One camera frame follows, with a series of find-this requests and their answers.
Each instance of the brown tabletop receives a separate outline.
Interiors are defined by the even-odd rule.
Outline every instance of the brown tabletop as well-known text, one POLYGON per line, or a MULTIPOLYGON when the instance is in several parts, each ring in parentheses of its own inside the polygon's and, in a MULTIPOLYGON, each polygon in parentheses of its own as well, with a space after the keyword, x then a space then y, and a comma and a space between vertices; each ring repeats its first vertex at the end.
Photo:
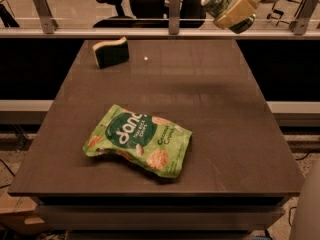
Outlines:
POLYGON ((299 193, 303 176, 235 41, 129 40, 130 60, 103 70, 93 57, 96 42, 82 46, 11 195, 299 193), (121 157, 85 156, 85 141, 113 104, 193 132, 177 179, 161 179, 121 157))

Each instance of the bag of chips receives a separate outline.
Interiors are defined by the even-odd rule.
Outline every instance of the bag of chips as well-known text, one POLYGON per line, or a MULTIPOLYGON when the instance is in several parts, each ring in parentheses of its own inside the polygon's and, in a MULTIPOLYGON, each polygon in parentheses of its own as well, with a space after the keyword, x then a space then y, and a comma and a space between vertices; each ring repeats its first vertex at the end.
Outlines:
POLYGON ((89 157, 120 155, 160 177, 176 178, 191 135, 169 120, 113 105, 83 150, 89 157))

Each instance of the table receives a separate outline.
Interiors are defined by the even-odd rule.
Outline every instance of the table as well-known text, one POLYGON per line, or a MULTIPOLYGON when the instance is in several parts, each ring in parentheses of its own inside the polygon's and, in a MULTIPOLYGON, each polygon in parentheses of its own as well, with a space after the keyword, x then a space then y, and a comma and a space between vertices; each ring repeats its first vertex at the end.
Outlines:
POLYGON ((103 70, 96 42, 84 42, 10 195, 68 230, 251 232, 284 214, 304 178, 234 40, 129 40, 129 61, 103 70), (193 132, 177 179, 84 155, 113 104, 193 132))

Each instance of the floor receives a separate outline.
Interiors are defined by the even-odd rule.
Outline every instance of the floor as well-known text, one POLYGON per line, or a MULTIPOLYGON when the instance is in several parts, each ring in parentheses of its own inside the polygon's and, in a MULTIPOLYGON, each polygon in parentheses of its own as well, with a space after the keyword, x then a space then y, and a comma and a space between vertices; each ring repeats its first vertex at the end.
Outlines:
MULTIPOLYGON (((281 129, 285 140, 291 148, 294 159, 296 159, 302 174, 306 177, 312 164, 320 158, 320 129, 319 128, 285 128, 281 129)), ((37 127, 25 128, 27 142, 22 145, 14 133, 14 129, 0 125, 0 195, 13 180, 15 174, 24 158, 28 155, 28 148, 32 144, 32 139, 36 136, 37 127)), ((275 240, 288 240, 291 230, 291 222, 294 218, 295 207, 298 197, 292 198, 285 205, 286 214, 274 223, 269 229, 271 237, 275 240)), ((0 226, 0 238, 3 238, 4 228, 0 226)), ((253 236, 263 236, 264 232, 253 232, 253 236)))

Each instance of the snack bag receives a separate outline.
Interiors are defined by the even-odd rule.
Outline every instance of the snack bag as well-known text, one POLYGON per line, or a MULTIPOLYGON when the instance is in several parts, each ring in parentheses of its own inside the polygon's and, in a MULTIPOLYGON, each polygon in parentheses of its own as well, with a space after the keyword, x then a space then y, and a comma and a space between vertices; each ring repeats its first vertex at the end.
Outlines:
POLYGON ((83 146, 89 157, 120 155, 157 174, 176 178, 192 132, 169 120, 113 105, 83 146))

